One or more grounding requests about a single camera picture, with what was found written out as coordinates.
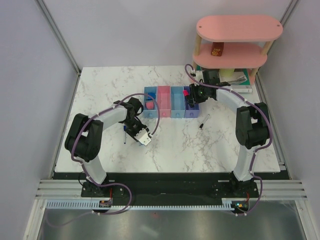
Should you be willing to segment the light blue drawer bin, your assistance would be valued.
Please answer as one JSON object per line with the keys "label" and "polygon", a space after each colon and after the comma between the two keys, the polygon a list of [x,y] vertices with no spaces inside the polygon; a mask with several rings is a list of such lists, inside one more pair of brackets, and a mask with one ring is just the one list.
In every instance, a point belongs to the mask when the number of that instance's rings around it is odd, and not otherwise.
{"label": "light blue drawer bin", "polygon": [[[147,93],[155,93],[156,97],[155,98],[147,98]],[[158,108],[157,108],[157,104],[153,101],[153,99],[157,102],[157,87],[156,86],[146,86],[144,88],[144,93],[146,95],[143,96],[143,116],[145,118],[157,118],[158,117]],[[153,101],[154,102],[154,110],[147,110],[146,109],[146,102],[148,101]]]}

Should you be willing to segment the blue white eraser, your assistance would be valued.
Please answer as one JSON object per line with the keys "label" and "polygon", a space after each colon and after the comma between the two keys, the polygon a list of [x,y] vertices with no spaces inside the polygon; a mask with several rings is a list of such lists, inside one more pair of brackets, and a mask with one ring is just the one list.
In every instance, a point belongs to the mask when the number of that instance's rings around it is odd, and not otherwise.
{"label": "blue white eraser", "polygon": [[155,99],[156,98],[156,94],[154,92],[148,92],[147,93],[147,98],[148,99],[151,99],[151,98]]}

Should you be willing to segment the purple drawer bin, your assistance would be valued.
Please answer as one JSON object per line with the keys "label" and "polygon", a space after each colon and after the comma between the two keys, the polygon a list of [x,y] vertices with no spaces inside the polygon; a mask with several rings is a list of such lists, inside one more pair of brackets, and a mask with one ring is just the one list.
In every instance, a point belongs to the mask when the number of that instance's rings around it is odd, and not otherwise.
{"label": "purple drawer bin", "polygon": [[195,104],[194,107],[190,107],[188,104],[188,101],[186,97],[184,97],[184,102],[185,102],[185,118],[197,118],[200,113],[200,107],[199,104]]}

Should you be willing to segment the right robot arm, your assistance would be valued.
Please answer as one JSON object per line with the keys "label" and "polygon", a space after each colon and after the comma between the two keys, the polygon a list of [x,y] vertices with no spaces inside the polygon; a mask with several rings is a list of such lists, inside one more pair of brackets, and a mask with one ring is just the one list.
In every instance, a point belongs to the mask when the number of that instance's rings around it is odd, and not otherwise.
{"label": "right robot arm", "polygon": [[210,84],[209,81],[196,80],[194,69],[185,72],[193,81],[189,85],[189,93],[183,93],[189,106],[214,99],[235,113],[235,136],[240,148],[236,166],[231,172],[229,191],[233,196],[240,197],[254,189],[254,179],[258,178],[254,175],[257,152],[268,148],[273,140],[268,106],[263,102],[249,102],[228,82]]}

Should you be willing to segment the blue white pen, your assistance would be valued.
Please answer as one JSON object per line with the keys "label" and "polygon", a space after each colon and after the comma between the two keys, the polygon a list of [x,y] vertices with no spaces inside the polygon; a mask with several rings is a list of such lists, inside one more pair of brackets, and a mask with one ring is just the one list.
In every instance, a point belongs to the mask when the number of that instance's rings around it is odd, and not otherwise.
{"label": "blue white pen", "polygon": [[127,127],[125,125],[123,125],[123,132],[124,132],[124,140],[123,140],[123,144],[127,143],[127,132],[126,132]]}

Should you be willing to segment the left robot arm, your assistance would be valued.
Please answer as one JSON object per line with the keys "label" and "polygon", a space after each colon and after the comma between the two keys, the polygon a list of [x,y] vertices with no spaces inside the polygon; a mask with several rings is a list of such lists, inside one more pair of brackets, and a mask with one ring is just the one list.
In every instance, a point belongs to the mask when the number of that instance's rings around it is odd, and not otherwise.
{"label": "left robot arm", "polygon": [[136,142],[147,146],[151,142],[150,130],[138,115],[143,111],[142,103],[135,97],[127,102],[116,101],[106,111],[89,117],[78,113],[67,134],[64,147],[74,162],[81,164],[86,178],[93,183],[92,191],[99,197],[106,196],[110,185],[107,173],[99,159],[103,132],[114,124],[123,124],[125,132]]}

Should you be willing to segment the pink drawer bin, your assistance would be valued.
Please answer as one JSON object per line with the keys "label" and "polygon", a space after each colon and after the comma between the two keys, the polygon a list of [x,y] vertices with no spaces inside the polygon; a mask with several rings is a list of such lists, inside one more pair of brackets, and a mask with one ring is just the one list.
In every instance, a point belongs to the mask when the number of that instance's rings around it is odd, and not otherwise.
{"label": "pink drawer bin", "polygon": [[161,118],[171,117],[171,87],[169,85],[157,87],[157,102]]}

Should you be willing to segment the pink eraser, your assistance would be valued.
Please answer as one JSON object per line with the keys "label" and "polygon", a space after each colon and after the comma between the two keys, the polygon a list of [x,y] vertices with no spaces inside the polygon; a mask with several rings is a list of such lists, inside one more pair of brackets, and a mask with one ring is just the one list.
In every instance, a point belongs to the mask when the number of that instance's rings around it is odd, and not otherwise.
{"label": "pink eraser", "polygon": [[155,109],[155,104],[153,101],[147,101],[145,103],[145,107],[147,110],[154,110]]}

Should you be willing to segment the black pen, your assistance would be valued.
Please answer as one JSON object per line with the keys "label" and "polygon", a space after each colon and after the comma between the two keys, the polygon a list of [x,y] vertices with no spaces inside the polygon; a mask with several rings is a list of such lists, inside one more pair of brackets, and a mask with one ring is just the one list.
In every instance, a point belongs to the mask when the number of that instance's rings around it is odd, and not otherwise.
{"label": "black pen", "polygon": [[201,124],[199,125],[199,128],[202,130],[204,124],[207,122],[207,120],[209,119],[210,114],[207,114],[206,117],[203,119],[203,121],[201,122]]}

